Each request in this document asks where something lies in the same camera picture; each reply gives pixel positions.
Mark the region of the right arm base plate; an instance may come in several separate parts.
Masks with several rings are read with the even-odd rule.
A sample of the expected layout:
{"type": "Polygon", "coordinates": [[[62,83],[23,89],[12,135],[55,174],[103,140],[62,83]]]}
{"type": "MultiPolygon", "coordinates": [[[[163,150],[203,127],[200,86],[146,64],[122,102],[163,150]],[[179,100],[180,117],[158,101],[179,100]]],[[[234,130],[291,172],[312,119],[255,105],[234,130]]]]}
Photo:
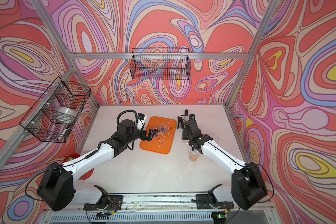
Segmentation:
{"type": "Polygon", "coordinates": [[[217,199],[210,194],[196,194],[195,199],[192,199],[191,201],[196,203],[199,210],[225,209],[229,211],[234,209],[233,202],[218,202],[217,199]]]}

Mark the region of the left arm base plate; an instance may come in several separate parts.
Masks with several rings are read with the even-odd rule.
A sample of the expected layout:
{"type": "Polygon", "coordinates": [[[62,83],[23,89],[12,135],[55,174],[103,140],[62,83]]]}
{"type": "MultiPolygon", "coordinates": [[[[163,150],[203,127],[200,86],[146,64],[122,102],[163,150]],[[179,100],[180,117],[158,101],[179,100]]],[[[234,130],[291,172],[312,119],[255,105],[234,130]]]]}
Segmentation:
{"type": "Polygon", "coordinates": [[[96,204],[86,203],[85,211],[119,211],[123,203],[123,195],[102,196],[96,204]]]}

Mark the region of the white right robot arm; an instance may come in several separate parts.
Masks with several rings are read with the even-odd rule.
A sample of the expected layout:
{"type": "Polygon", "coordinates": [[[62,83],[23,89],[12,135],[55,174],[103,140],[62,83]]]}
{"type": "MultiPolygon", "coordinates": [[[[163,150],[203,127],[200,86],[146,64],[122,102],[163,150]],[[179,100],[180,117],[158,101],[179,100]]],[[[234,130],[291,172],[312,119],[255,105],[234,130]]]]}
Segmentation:
{"type": "Polygon", "coordinates": [[[193,152],[198,152],[231,175],[231,187],[218,184],[208,191],[208,201],[212,207],[222,203],[236,203],[247,211],[267,196],[267,188],[257,164],[246,163],[221,148],[211,136],[202,134],[194,119],[183,122],[183,139],[188,141],[193,152]]]}

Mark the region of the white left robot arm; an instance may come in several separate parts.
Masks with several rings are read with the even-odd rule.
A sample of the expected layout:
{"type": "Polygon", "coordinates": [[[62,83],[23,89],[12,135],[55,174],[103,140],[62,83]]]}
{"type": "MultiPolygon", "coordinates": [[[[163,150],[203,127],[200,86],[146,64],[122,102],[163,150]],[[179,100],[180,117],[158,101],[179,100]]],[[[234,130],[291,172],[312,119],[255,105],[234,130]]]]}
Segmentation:
{"type": "Polygon", "coordinates": [[[107,209],[110,198],[102,187],[95,185],[92,189],[80,189],[74,183],[98,165],[117,157],[137,139],[151,141],[157,132],[157,129],[144,130],[142,120],[123,120],[111,138],[101,141],[96,149],[63,164],[50,164],[38,186],[38,196],[53,211],[80,203],[97,210],[107,209]]]}

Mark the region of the patterned lid candy jar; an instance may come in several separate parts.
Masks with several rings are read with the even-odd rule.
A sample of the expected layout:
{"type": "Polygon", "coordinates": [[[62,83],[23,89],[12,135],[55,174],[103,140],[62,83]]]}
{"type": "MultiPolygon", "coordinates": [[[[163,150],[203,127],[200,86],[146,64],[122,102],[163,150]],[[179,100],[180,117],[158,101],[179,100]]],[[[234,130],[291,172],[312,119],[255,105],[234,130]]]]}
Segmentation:
{"type": "Polygon", "coordinates": [[[198,157],[199,157],[199,155],[200,155],[199,151],[196,150],[196,149],[193,149],[193,150],[191,150],[191,152],[189,154],[189,160],[191,162],[196,162],[197,159],[198,159],[198,157]]]}

